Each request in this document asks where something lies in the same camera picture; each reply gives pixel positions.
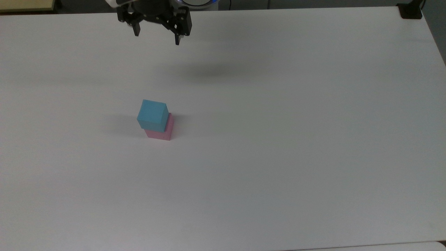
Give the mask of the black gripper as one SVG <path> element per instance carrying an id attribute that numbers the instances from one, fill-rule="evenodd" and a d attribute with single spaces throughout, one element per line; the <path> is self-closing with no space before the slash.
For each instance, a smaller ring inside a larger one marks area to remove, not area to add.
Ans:
<path id="1" fill-rule="evenodd" d="M 131 5 L 117 7 L 118 21 L 132 27 L 134 35 L 140 35 L 143 20 L 162 24 L 174 34 L 175 44 L 191 34 L 192 20 L 188 7 L 174 9 L 170 0 L 136 0 Z"/>

